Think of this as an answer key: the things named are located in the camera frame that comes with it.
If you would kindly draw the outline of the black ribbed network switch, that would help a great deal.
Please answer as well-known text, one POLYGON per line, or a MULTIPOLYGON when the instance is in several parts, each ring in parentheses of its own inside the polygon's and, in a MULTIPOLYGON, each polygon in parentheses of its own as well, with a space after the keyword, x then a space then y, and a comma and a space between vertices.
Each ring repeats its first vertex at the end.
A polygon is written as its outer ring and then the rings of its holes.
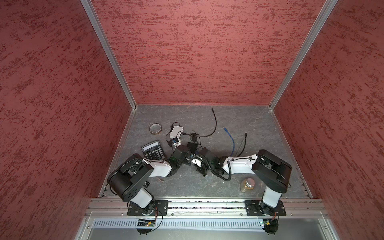
POLYGON ((198 153, 198 144, 195 142, 188 142, 187 147, 189 149, 189 152, 191 156, 194 156, 198 153))

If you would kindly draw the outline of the white network switch box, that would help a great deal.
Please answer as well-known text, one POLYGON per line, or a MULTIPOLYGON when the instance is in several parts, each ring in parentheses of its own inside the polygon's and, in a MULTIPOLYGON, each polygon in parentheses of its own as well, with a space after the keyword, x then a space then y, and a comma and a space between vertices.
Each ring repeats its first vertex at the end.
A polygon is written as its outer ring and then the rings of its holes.
POLYGON ((170 139, 180 139, 183 132, 184 132, 183 127, 174 126, 169 134, 170 139))

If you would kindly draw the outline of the black power adapter with cable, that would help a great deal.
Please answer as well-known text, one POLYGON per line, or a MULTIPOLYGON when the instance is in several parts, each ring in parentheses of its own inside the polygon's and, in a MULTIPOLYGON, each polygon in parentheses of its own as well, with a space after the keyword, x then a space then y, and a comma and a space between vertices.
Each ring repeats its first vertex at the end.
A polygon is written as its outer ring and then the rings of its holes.
POLYGON ((184 128, 184 132, 182 133, 182 135, 180 137, 181 142, 182 142, 183 137, 188 137, 188 138, 190 138, 190 142, 197 143, 198 148, 201 147, 201 139, 211 137, 216 132, 217 127, 218 127, 218 120, 217 120, 214 108, 211 108, 211 113, 210 113, 210 115, 208 115, 208 117, 210 117, 210 118, 207 118, 207 116, 203 116, 203 115, 193 115, 193 117, 192 117, 193 120, 200 121, 200 125, 197 128, 187 129, 187 127, 185 127, 181 123, 173 122, 170 125, 169 132, 166 134, 167 144, 170 147, 172 147, 172 144, 173 144, 172 140, 173 139, 170 139, 169 134, 170 134, 170 132, 174 126, 180 126, 180 127, 184 128))

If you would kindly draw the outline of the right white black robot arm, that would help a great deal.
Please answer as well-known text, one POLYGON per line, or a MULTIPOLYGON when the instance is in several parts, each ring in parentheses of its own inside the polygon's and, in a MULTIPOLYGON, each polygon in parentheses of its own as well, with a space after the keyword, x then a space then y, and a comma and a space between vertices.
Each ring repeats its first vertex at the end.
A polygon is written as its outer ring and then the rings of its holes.
POLYGON ((230 181, 235 174, 255 175, 266 186, 262 199, 245 201, 248 216, 285 217, 283 194, 291 187, 292 166, 267 150, 259 150, 248 157, 217 157, 204 148, 188 158, 203 176, 211 172, 223 181, 230 181))

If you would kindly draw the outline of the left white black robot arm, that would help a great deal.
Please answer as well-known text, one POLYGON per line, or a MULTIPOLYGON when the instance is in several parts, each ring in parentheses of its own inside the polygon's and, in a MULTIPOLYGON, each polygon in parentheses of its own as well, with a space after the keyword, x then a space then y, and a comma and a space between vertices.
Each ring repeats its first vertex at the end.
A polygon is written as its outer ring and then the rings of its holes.
POLYGON ((177 173, 183 163, 190 162, 193 153, 187 146, 179 145, 169 159, 153 161, 133 154, 107 178, 107 184, 123 202, 136 204, 143 215, 155 211, 155 198, 146 189, 149 178, 167 178, 177 173))

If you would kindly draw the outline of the black desk calculator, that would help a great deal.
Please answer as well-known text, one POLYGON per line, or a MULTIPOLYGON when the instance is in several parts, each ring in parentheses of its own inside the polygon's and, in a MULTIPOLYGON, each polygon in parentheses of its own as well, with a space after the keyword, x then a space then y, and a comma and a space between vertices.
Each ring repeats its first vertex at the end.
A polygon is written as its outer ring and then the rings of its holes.
POLYGON ((162 162, 166 159, 165 153, 159 141, 148 143, 141 149, 144 157, 148 160, 162 162))

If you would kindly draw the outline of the brown tape roll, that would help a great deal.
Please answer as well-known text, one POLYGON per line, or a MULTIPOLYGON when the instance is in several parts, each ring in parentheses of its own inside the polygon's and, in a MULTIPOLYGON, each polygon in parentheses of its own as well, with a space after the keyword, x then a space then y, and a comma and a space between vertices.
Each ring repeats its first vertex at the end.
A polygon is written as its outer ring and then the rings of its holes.
POLYGON ((163 130, 163 127, 159 123, 151 124, 149 127, 149 131, 152 135, 158 135, 162 132, 162 130, 163 130))

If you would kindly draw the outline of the amber glass jar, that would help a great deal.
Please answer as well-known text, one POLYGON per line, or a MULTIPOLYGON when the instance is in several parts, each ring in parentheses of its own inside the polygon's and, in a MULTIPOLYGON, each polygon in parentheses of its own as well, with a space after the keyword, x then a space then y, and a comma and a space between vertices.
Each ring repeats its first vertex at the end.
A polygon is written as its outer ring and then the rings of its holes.
POLYGON ((240 191, 242 193, 249 193, 255 187, 255 180, 253 178, 244 179, 240 184, 240 191))

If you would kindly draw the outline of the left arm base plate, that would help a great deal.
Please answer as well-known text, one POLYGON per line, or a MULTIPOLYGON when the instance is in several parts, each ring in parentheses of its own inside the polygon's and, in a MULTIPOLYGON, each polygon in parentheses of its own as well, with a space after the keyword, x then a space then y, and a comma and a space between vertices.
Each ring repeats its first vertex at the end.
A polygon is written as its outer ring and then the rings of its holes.
POLYGON ((168 200, 152 200, 145 208, 141 208, 138 204, 129 202, 127 204, 128 216, 155 216, 155 215, 167 215, 168 200))

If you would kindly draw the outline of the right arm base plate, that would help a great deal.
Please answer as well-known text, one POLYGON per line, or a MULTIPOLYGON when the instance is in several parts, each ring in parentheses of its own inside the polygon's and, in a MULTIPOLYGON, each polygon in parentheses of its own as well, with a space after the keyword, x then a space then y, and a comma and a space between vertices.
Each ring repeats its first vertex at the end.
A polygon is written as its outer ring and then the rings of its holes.
POLYGON ((245 209, 249 217, 285 217, 287 215, 282 201, 278 201, 277 206, 272 208, 262 200, 246 200, 245 209))

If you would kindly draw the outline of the aluminium front rail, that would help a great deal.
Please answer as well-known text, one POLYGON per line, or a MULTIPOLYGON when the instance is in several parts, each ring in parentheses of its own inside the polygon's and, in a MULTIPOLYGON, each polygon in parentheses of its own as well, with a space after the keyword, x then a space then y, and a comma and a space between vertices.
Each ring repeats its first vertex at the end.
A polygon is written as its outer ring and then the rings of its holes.
MULTIPOLYGON (((165 218, 272 218, 272 217, 249 217, 245 209, 246 200, 239 198, 158 198, 157 200, 168 200, 167 215, 155 215, 165 218)), ((287 215, 281 219, 327 219, 328 211, 320 199, 282 199, 287 215)), ((87 217, 144 217, 128 216, 128 203, 119 198, 91 199, 86 210, 87 217)))

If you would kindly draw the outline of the left metal frame post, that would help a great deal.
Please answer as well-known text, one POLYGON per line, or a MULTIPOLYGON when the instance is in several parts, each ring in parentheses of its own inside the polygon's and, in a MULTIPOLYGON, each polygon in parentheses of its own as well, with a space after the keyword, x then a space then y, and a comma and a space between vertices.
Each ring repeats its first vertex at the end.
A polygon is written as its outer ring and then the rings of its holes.
POLYGON ((123 74, 123 71, 121 70, 121 67, 118 63, 118 60, 113 52, 113 49, 108 41, 108 38, 105 34, 105 31, 102 27, 102 24, 97 16, 96 10, 92 4, 92 1, 90 0, 81 0, 82 6, 92 24, 92 27, 103 47, 103 50, 112 66, 112 69, 115 72, 115 75, 123 89, 123 92, 130 103, 130 106, 133 110, 136 110, 137 103, 134 99, 134 96, 128 86, 127 80, 123 74))

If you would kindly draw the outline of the metal frame post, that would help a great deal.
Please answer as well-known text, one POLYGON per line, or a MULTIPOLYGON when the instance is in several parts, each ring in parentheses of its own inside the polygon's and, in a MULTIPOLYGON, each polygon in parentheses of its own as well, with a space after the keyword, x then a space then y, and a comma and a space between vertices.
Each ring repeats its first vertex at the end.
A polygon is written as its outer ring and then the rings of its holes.
POLYGON ((113 52, 113 49, 108 41, 108 38, 105 34, 105 31, 102 27, 102 24, 97 16, 96 10, 92 4, 92 1, 90 0, 81 0, 82 6, 92 24, 92 27, 103 47, 103 50, 112 66, 112 69, 115 72, 115 75, 123 89, 123 92, 130 103, 130 106, 133 110, 136 110, 137 103, 134 99, 134 96, 128 86, 127 80, 123 74, 123 71, 121 70, 121 67, 118 63, 118 60, 113 52))
POLYGON ((329 18, 330 14, 332 13, 334 7, 338 3, 338 0, 326 0, 323 7, 321 8, 317 18, 315 19, 309 33, 307 34, 303 44, 300 47, 300 50, 298 51, 291 67, 289 68, 288 72, 286 73, 280 87, 278 88, 276 94, 274 95, 273 99, 271 100, 269 104, 269 109, 272 112, 276 105, 278 104, 280 98, 283 96, 286 88, 288 87, 289 83, 293 79, 296 71, 299 69, 302 61, 306 57, 308 51, 310 50, 311 46, 315 42, 318 34, 322 30, 324 24, 326 23, 327 19, 329 18))

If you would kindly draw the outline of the right metal frame post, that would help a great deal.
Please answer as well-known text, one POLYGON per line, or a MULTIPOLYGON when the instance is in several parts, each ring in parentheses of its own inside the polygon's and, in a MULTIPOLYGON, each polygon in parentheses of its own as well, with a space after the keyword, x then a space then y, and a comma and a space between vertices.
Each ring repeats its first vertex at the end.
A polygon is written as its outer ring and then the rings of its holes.
POLYGON ((306 57, 308 51, 310 50, 311 46, 315 42, 318 34, 322 30, 324 24, 326 23, 327 19, 329 18, 330 14, 332 13, 334 7, 338 3, 338 0, 326 0, 323 7, 321 8, 317 18, 315 19, 309 33, 307 34, 303 44, 300 47, 300 50, 298 51, 291 67, 289 68, 288 72, 286 73, 280 87, 278 88, 276 94, 274 95, 273 99, 271 100, 269 104, 269 109, 272 112, 276 105, 278 104, 280 98, 283 96, 286 88, 288 87, 289 83, 293 79, 296 71, 299 69, 302 61, 306 57))

